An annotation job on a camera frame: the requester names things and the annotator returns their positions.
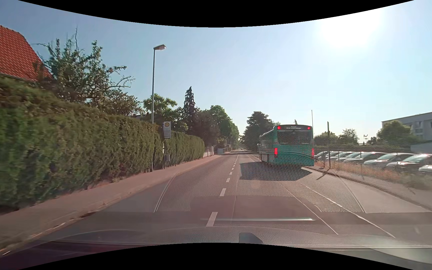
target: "green bus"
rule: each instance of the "green bus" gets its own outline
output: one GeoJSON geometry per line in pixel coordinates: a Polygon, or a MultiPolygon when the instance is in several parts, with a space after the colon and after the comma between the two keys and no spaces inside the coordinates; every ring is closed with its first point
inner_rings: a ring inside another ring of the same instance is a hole
{"type": "Polygon", "coordinates": [[[315,165],[313,127],[275,125],[259,136],[259,158],[264,163],[302,166],[315,165]]]}

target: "lamp post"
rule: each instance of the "lamp post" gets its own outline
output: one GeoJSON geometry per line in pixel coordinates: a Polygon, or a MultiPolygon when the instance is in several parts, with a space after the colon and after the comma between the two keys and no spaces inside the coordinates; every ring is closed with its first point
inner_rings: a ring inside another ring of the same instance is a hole
{"type": "MultiPolygon", "coordinates": [[[[152,124],[155,123],[155,60],[156,60],[156,51],[162,51],[164,49],[166,49],[166,46],[164,46],[164,44],[161,44],[161,45],[153,48],[153,85],[152,85],[152,90],[151,90],[151,98],[153,99],[153,102],[151,102],[151,123],[152,124]]],[[[154,165],[153,158],[151,159],[151,171],[153,171],[153,165],[154,165]]]]}

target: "hedge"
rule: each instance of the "hedge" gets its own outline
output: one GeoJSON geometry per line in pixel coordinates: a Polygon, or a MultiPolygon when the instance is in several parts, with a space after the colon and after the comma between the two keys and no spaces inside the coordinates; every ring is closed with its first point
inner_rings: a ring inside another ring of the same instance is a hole
{"type": "MultiPolygon", "coordinates": [[[[159,126],[58,99],[0,77],[0,206],[18,209],[143,172],[163,161],[159,126]]],[[[174,132],[176,164],[199,159],[202,139],[174,132]]]]}

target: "traffic sign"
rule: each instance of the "traffic sign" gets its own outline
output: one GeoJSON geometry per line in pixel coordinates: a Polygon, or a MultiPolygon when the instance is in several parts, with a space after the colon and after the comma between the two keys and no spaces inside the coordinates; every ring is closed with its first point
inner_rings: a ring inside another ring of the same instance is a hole
{"type": "Polygon", "coordinates": [[[171,121],[163,122],[163,136],[165,139],[171,139],[171,121]]]}

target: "asphalt road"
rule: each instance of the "asphalt road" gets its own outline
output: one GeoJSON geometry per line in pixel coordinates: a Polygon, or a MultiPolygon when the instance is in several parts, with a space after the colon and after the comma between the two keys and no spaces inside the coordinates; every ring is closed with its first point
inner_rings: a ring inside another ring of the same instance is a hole
{"type": "MultiPolygon", "coordinates": [[[[432,212],[312,169],[271,167],[234,151],[42,237],[210,226],[371,235],[432,245],[432,212]]],[[[91,235],[81,238],[93,241],[91,235]]]]}

